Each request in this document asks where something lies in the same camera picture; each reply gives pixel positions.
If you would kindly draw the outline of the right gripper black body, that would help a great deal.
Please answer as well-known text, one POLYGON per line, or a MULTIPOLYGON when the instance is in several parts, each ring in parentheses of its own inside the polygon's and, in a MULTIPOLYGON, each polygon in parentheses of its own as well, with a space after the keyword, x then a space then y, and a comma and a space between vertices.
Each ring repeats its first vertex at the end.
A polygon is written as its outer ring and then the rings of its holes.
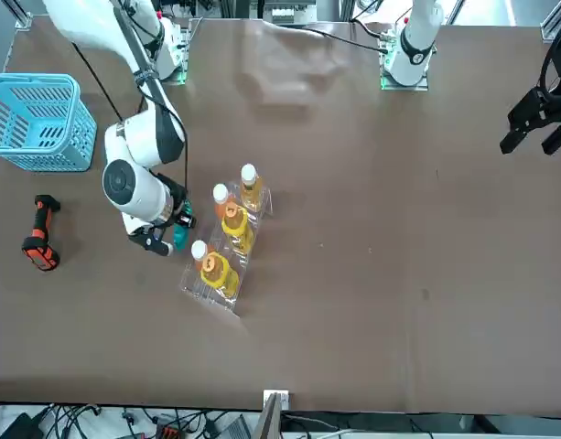
POLYGON ((168 227, 179 225, 186 229, 194 229, 197 225, 197 219, 192 214, 187 189, 173 180, 168 180, 166 185, 173 200, 172 213, 166 225, 168 227))

